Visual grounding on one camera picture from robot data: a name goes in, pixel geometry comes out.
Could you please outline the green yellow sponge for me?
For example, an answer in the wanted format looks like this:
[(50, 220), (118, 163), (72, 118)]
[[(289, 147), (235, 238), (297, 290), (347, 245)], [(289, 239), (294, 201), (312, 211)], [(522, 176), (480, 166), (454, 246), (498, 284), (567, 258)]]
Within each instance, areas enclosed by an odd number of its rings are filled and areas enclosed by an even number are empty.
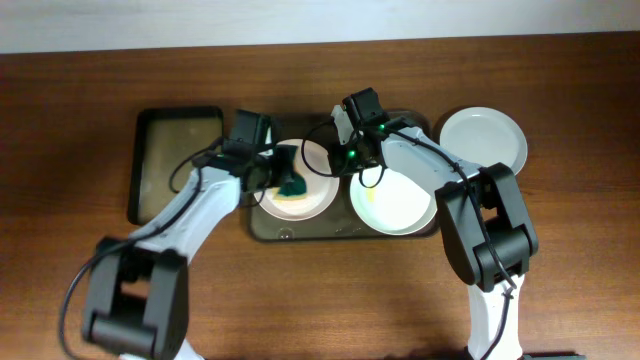
[(277, 201), (298, 200), (304, 198), (306, 193), (307, 184), (304, 177), (298, 173), (292, 173), (277, 189), (273, 190), (273, 199)]

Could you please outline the pink white plate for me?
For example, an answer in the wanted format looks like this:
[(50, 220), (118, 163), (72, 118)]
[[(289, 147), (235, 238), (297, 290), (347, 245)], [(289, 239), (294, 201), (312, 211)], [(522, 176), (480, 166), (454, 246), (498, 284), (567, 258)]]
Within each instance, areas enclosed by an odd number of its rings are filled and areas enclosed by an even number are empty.
[(307, 190), (303, 195), (281, 196), (276, 188), (266, 191), (259, 206), (268, 214), (286, 221), (302, 221), (319, 215), (326, 210), (337, 195), (340, 180), (336, 177), (322, 177), (312, 172), (305, 164), (301, 154), (301, 139), (287, 139), (279, 145), (296, 147), (295, 171), (301, 175)]

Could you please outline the pale grey plate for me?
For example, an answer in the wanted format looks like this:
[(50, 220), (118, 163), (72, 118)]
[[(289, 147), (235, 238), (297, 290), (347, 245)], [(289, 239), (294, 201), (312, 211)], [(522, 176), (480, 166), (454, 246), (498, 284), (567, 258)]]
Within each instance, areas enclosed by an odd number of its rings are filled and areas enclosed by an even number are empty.
[(507, 114), (488, 107), (468, 107), (449, 116), (439, 144), (455, 156), (485, 167), (501, 162), (518, 174), (528, 156), (522, 129)]

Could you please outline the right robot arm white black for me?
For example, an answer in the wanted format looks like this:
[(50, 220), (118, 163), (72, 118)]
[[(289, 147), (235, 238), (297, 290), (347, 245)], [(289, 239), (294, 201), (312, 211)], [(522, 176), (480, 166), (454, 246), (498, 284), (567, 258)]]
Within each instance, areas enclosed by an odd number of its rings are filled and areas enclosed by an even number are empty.
[(335, 176), (393, 170), (433, 197), (447, 260), (468, 287), (468, 357), (523, 358), (518, 302), (539, 242), (511, 168), (456, 157), (404, 118), (355, 126), (331, 142), (329, 162)]

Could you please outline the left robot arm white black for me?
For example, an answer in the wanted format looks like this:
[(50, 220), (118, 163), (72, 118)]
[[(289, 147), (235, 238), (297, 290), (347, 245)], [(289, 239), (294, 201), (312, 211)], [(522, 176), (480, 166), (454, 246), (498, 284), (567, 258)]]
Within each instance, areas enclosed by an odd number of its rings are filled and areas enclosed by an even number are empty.
[(83, 339), (122, 359), (196, 359), (186, 339), (189, 265), (242, 194), (294, 184), (297, 149), (265, 154), (221, 143), (190, 157), (190, 178), (153, 220), (125, 240), (103, 239), (87, 268)]

